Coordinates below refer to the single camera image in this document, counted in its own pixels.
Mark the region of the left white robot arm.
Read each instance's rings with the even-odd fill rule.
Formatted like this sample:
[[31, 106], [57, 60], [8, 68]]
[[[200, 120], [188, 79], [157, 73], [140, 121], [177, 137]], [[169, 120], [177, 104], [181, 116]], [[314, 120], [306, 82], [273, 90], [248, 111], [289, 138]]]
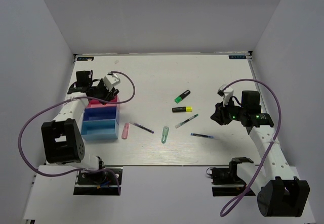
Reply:
[[119, 93], [115, 88], [119, 83], [120, 78], [112, 72], [97, 80], [93, 79], [92, 70], [76, 73], [76, 82], [67, 92], [67, 102], [52, 121], [43, 123], [41, 127], [49, 163], [89, 169], [89, 176], [96, 183], [106, 180], [107, 170], [103, 168], [103, 161], [86, 153], [77, 123], [89, 104], [89, 97], [110, 102]]

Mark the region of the yellow cap black highlighter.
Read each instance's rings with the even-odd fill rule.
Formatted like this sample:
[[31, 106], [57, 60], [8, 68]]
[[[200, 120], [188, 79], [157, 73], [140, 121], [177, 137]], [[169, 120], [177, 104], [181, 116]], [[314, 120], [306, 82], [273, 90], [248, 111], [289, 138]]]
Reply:
[[192, 112], [191, 106], [184, 106], [184, 107], [174, 107], [172, 108], [173, 113], [183, 113], [183, 112]]

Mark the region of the green cap black highlighter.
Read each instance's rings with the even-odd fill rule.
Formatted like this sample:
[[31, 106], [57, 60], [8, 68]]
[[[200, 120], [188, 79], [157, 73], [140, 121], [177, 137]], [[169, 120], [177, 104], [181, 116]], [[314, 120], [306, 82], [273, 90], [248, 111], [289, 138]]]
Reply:
[[186, 90], [185, 92], [183, 92], [181, 95], [179, 95], [178, 97], [176, 97], [174, 99], [174, 101], [176, 103], [180, 103], [183, 99], [185, 99], [189, 94], [191, 93], [190, 90]]

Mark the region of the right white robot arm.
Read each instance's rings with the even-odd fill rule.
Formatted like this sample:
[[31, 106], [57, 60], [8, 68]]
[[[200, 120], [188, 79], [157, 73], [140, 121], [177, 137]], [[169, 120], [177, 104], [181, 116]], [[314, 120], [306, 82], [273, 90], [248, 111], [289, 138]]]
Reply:
[[240, 105], [234, 103], [233, 89], [220, 89], [223, 101], [215, 106], [211, 119], [220, 125], [238, 121], [246, 128], [261, 157], [255, 166], [249, 157], [232, 158], [227, 168], [211, 168], [213, 184], [243, 185], [257, 196], [259, 211], [266, 217], [301, 217], [310, 192], [307, 181], [298, 179], [274, 140], [274, 123], [261, 112], [260, 94], [243, 91]]

